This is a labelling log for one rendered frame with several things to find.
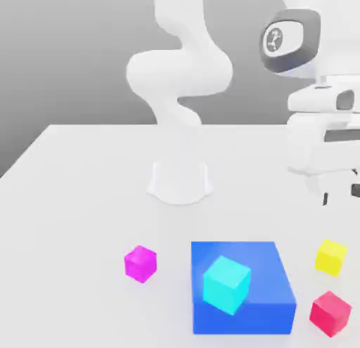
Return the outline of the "small yellow cube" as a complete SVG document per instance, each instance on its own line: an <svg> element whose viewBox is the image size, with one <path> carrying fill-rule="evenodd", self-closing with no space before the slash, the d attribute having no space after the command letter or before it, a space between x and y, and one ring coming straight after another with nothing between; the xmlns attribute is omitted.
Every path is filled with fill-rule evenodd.
<svg viewBox="0 0 360 348"><path fill-rule="evenodd" d="M338 276L346 254L346 245L325 239L318 249L314 267L324 273Z"/></svg>

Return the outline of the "small cyan cube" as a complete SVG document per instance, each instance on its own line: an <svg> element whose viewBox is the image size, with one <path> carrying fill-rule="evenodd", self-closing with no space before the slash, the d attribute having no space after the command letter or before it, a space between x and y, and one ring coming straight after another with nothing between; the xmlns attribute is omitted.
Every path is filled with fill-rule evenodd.
<svg viewBox="0 0 360 348"><path fill-rule="evenodd" d="M251 268L219 256L203 274L202 300L233 316L246 299Z"/></svg>

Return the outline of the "small magenta cube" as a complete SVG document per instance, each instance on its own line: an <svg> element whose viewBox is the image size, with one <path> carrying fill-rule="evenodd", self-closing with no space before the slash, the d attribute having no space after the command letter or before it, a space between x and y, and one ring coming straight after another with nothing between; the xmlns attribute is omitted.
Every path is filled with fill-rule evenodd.
<svg viewBox="0 0 360 348"><path fill-rule="evenodd" d="M125 274L145 283L157 271L157 254L141 245L124 256Z"/></svg>

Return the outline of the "small red cube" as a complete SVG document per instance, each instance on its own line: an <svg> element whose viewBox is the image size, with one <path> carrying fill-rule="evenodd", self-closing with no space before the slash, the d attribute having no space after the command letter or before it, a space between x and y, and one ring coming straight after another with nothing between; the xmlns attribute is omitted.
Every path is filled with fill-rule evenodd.
<svg viewBox="0 0 360 348"><path fill-rule="evenodd" d="M351 305L328 291L313 301L309 320L333 337L347 325L351 312Z"/></svg>

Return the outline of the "large blue box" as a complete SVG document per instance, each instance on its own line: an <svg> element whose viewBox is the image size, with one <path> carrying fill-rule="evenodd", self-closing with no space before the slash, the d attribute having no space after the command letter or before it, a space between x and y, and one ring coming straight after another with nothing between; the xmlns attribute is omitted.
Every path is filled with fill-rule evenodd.
<svg viewBox="0 0 360 348"><path fill-rule="evenodd" d="M233 315L203 300L203 276L220 256L251 269L249 293ZM195 334L291 333L297 302L274 242L192 242L191 286Z"/></svg>

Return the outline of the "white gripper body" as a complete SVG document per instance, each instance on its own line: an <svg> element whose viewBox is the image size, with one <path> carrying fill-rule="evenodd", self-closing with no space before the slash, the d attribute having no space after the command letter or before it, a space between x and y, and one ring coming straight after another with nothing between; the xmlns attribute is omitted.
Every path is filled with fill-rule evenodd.
<svg viewBox="0 0 360 348"><path fill-rule="evenodd" d="M360 114L297 112L287 123L290 170L315 175L360 168L360 140L325 141L328 130L344 131Z"/></svg>

